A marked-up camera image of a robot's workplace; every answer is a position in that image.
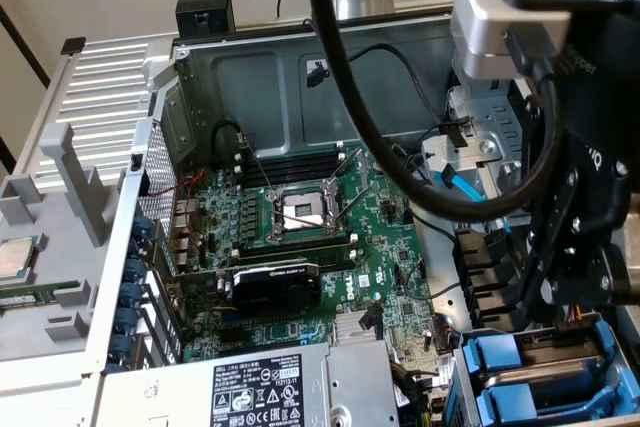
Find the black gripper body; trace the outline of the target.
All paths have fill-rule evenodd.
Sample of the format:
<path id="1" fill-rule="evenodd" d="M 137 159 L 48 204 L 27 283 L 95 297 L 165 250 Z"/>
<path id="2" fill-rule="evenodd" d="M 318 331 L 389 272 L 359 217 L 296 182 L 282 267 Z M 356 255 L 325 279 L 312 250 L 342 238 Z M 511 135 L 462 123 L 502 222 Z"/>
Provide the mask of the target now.
<path id="1" fill-rule="evenodd" d="M 519 72 L 534 82 L 543 119 L 528 149 L 535 246 L 609 242 L 639 190 L 638 2 L 576 12 L 560 48 L 542 23 L 520 26 Z"/>

